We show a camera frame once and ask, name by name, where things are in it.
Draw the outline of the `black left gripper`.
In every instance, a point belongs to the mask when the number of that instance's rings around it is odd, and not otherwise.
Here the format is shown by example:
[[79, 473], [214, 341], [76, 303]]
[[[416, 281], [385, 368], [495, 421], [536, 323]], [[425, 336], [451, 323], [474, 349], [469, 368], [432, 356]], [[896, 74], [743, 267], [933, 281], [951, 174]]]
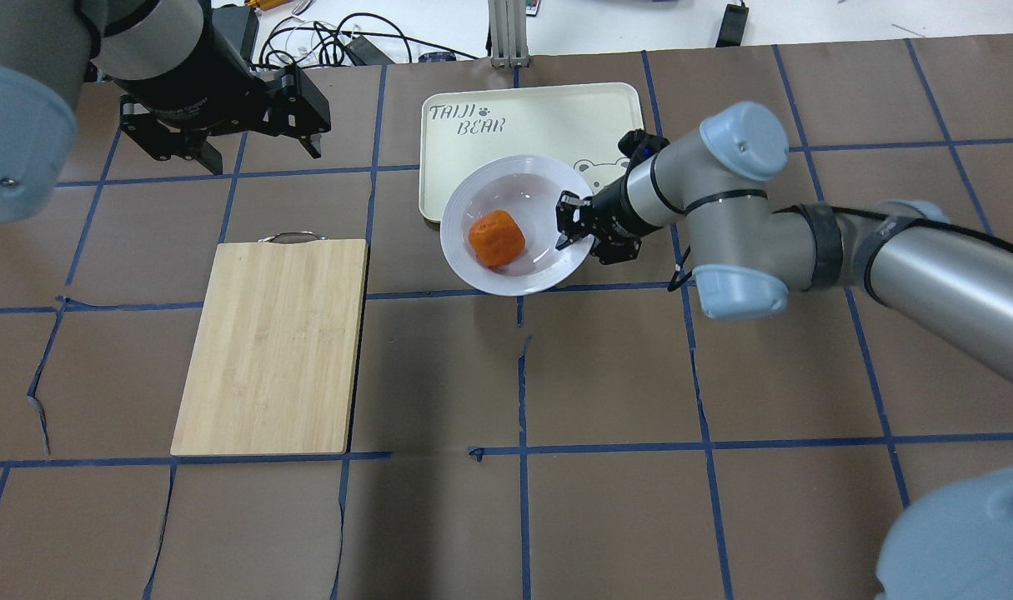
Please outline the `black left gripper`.
[[182, 31], [197, 38], [182, 57], [164, 61], [164, 72], [118, 79], [125, 92], [120, 125], [130, 140], [152, 159], [196, 161], [213, 175], [223, 175], [223, 156], [208, 138], [221, 134], [285, 136], [298, 140], [312, 159], [322, 158], [330, 106], [303, 69], [290, 64], [265, 81], [208, 17], [197, 17]]

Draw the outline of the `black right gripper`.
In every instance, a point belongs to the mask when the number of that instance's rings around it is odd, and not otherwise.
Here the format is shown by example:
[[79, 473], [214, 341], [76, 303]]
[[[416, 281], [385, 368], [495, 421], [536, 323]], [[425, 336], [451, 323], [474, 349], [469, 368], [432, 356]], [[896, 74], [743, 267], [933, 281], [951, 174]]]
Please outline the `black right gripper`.
[[669, 146], [666, 137], [642, 129], [627, 132], [618, 141], [624, 155], [624, 174], [601, 188], [595, 195], [579, 197], [563, 191], [556, 202], [556, 250], [565, 249], [591, 237], [589, 255], [601, 265], [634, 261], [642, 247], [642, 238], [656, 227], [640, 219], [628, 197], [628, 178], [632, 171], [654, 158]]

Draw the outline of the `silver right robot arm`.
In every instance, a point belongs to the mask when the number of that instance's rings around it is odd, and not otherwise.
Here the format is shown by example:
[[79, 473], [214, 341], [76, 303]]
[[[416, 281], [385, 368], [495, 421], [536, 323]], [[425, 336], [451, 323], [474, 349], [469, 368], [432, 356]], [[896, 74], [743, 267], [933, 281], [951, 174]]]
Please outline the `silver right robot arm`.
[[[822, 202], [775, 210], [768, 181], [787, 164], [780, 120], [757, 102], [706, 117], [670, 142], [634, 130], [625, 172], [555, 206], [564, 249], [635, 259], [644, 236], [685, 222], [701, 310], [767, 318], [793, 290], [859, 288], [1013, 383], [1013, 244], [957, 227], [932, 202], [869, 210]], [[882, 599], [1013, 599], [1013, 467], [911, 503], [876, 564]]]

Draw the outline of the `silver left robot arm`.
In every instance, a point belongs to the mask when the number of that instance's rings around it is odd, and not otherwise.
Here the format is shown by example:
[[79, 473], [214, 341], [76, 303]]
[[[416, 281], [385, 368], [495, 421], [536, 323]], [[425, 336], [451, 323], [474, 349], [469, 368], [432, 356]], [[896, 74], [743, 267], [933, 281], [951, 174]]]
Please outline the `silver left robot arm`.
[[297, 64], [263, 80], [206, 1], [0, 1], [0, 223], [37, 215], [77, 137], [88, 65], [123, 91], [120, 129], [152, 159], [220, 174], [210, 138], [285, 136], [322, 156], [322, 91]]

